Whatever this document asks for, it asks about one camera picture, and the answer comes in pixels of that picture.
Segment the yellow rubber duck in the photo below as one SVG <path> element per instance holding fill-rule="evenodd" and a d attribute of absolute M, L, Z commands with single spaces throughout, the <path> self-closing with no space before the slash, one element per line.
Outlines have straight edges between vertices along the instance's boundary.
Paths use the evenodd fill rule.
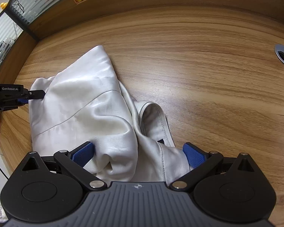
<path fill-rule="evenodd" d="M 3 10 L 3 9 L 6 8 L 7 5 L 8 5 L 8 2 L 3 2 L 3 3 L 0 4 L 0 7 L 1 7 L 2 10 Z"/>

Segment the fabric fold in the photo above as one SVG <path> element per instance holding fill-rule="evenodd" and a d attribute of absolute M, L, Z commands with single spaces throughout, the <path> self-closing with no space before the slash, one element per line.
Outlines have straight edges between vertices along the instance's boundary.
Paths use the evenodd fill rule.
<path fill-rule="evenodd" d="M 31 87 L 35 89 L 46 92 L 43 100 L 29 102 L 33 149 L 41 156 L 91 141 L 95 155 L 84 169 L 108 184 L 169 184 L 189 172 L 161 107 L 129 94 L 102 46 L 56 76 L 37 79 Z"/>

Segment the gripper logo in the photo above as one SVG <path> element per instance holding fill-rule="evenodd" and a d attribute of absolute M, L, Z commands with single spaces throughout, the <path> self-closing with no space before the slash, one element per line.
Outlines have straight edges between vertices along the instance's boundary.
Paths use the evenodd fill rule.
<path fill-rule="evenodd" d="M 2 90 L 18 90 L 18 88 L 5 88 L 5 87 L 2 87 Z"/>

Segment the ribbed gray surface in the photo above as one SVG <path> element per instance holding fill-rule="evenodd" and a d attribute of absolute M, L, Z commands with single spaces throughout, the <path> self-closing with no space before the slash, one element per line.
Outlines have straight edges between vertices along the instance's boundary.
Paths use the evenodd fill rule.
<path fill-rule="evenodd" d="M 45 224 L 10 220 L 5 227 L 272 227 L 269 222 L 237 225 L 222 223 L 202 213 L 187 193 L 168 189 L 165 183 L 113 182 L 111 187 L 88 194 L 82 206 L 64 219 Z"/>

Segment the wooden table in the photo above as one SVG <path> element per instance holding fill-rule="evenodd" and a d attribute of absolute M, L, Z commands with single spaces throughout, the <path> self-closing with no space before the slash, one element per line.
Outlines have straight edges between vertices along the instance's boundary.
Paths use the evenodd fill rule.
<path fill-rule="evenodd" d="M 129 92 L 163 108 L 177 147 L 251 154 L 277 193 L 270 220 L 284 227 L 283 24 L 202 6 L 120 13 L 43 39 L 15 83 L 30 88 L 100 44 Z M 31 150 L 28 105 L 3 113 L 0 143 L 15 169 Z"/>

